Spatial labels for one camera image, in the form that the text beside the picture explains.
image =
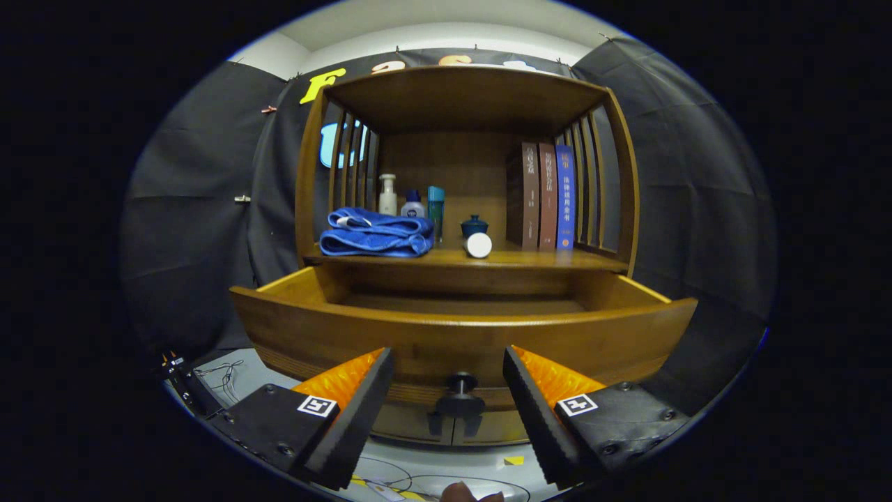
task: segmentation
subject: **book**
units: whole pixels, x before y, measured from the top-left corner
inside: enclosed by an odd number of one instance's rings
[[[539,155],[535,143],[521,143],[506,161],[505,239],[533,251],[539,245]]]
[[[558,233],[558,163],[555,146],[539,144],[539,249],[554,249]]]
[[[576,241],[576,172],[573,149],[555,146],[557,158],[557,249],[573,249]]]

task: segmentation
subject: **hand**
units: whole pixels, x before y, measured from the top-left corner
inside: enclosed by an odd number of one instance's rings
[[[493,493],[492,495],[487,495],[486,497],[477,500],[471,495],[471,490],[468,489],[467,485],[459,481],[457,483],[452,483],[443,491],[442,495],[440,495],[441,502],[505,502],[505,495],[502,492]]]

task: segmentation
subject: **white bottle cap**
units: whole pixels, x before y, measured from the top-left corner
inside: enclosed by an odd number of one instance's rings
[[[483,232],[477,232],[467,238],[465,250],[474,258],[485,258],[492,251],[492,239]]]

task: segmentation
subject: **white ceiling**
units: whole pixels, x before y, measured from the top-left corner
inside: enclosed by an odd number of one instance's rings
[[[479,22],[538,31],[594,47],[620,30],[569,5],[548,0],[344,0],[278,31],[309,51],[383,29],[429,22]]]

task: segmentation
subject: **wooden shelf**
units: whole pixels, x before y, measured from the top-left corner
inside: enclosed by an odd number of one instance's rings
[[[557,75],[457,65],[367,75],[325,93],[379,134],[486,130],[552,138],[608,96]]]
[[[503,247],[515,246],[500,243]],[[418,258],[394,258],[384,256],[326,256],[317,243],[310,255],[303,257],[307,264],[343,263],[368,265],[407,265],[417,267],[501,268],[514,270],[603,270],[623,273],[627,264],[601,255],[580,250],[567,251],[516,251],[494,250],[483,259],[472,258],[464,249],[455,247],[435,248]]]

